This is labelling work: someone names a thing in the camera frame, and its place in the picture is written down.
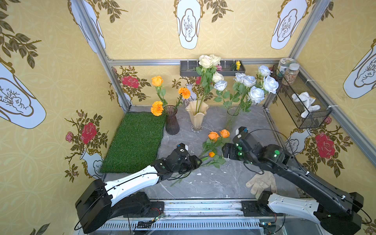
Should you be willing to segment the white rose pile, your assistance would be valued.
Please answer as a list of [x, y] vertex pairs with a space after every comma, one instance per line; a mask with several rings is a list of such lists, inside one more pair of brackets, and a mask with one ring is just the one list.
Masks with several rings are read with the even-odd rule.
[[214, 84], [216, 90], [214, 101], [222, 103], [223, 107], [229, 112], [233, 104], [234, 94], [227, 90], [227, 84], [225, 80], [218, 81]]

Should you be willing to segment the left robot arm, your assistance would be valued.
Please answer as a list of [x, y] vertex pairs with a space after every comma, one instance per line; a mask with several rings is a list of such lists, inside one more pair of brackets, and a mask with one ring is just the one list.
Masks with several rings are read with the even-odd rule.
[[202, 165], [202, 160], [190, 155], [181, 143], [166, 158], [156, 159], [144, 169], [117, 179], [104, 182], [94, 180], [75, 203], [78, 223], [75, 230], [89, 234], [108, 220], [122, 215], [146, 215], [151, 208], [149, 197], [142, 190], [164, 180], [181, 179]]

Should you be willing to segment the small orange flower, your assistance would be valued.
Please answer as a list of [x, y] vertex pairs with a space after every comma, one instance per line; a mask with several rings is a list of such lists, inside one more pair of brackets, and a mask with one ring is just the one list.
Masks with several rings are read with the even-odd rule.
[[221, 144], [218, 146], [218, 148], [222, 148], [224, 147], [225, 144], [229, 142], [230, 132], [227, 129], [223, 129], [218, 134], [220, 136], [220, 141], [221, 141]]
[[221, 144], [220, 136], [217, 132], [210, 132], [208, 135], [208, 139], [203, 142], [202, 145], [202, 153], [200, 154], [199, 158], [203, 158], [206, 154], [213, 152], [218, 146]]

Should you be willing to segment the cream rose single stem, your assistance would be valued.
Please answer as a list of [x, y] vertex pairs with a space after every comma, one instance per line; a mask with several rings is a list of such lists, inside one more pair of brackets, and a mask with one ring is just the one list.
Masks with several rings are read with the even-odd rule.
[[210, 72], [209, 70], [205, 71], [201, 77], [200, 86], [204, 89], [203, 95], [200, 98], [200, 101], [205, 100], [207, 95], [213, 90], [214, 84], [218, 81], [224, 80], [224, 76], [219, 72]]

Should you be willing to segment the orange marigold flower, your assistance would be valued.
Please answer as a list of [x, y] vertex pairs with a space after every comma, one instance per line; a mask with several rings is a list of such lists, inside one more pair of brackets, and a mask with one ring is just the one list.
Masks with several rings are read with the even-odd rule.
[[179, 95], [179, 97], [178, 97], [178, 100], [177, 100], [177, 102], [176, 102], [176, 105], [175, 105], [175, 110], [177, 110], [178, 109], [178, 107], [181, 105], [181, 104], [184, 104], [184, 101], [186, 100], [186, 99], [189, 99], [190, 97], [191, 97], [191, 92], [190, 92], [190, 90], [189, 89], [187, 89], [187, 88], [179, 88], [178, 89], [178, 95]]

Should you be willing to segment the cream rose flower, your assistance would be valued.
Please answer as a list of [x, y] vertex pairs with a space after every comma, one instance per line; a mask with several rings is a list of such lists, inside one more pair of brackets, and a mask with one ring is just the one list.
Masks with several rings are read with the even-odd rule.
[[200, 77], [202, 77], [202, 74], [207, 70], [209, 70], [210, 72], [216, 72], [217, 66], [220, 64], [220, 60], [221, 58], [218, 56], [215, 56], [214, 54], [200, 56], [199, 61], [198, 61], [199, 66], [196, 67], [197, 74], [200, 75]]

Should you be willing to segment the orange rose flower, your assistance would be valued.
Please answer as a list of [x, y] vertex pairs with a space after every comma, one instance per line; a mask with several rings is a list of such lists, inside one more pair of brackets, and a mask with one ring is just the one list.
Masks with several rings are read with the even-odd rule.
[[152, 85], [155, 87], [157, 95], [160, 101], [163, 104], [163, 107], [168, 105], [167, 100], [165, 99], [166, 89], [163, 87], [163, 79], [160, 76], [152, 78]]

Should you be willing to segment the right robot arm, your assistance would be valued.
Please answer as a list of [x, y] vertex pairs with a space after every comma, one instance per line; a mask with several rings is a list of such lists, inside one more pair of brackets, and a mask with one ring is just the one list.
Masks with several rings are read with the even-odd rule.
[[310, 195], [308, 199], [299, 199], [263, 190], [256, 202], [261, 215], [289, 214], [319, 224], [332, 235], [354, 235], [361, 229], [362, 217], [358, 212], [363, 207], [363, 196], [347, 193], [310, 173], [283, 147], [263, 146], [246, 127], [240, 127], [232, 143], [225, 144], [222, 152], [227, 159], [276, 174]]

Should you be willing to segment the orange carnation flower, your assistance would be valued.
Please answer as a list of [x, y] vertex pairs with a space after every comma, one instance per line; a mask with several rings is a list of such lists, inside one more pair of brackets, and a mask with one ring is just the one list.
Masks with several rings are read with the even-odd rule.
[[165, 104], [162, 101], [156, 101], [151, 107], [151, 112], [154, 116], [159, 117], [164, 113]]

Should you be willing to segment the white rose flower large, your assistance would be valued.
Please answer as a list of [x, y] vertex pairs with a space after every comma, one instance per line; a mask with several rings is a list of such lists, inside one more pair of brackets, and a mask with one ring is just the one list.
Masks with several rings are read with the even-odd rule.
[[244, 79], [244, 85], [246, 87], [246, 91], [249, 91], [250, 88], [255, 86], [256, 84], [256, 79], [254, 76], [246, 75]]

